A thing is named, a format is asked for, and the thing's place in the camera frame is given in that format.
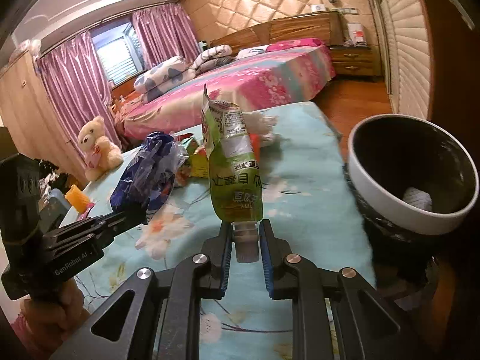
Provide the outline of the person's left hand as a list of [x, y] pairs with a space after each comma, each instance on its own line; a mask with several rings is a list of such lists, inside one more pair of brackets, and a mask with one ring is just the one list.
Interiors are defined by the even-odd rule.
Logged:
[[22, 342], [32, 357], [48, 359], [88, 318], [84, 295], [70, 279], [59, 290], [58, 301], [24, 298], [17, 322]]

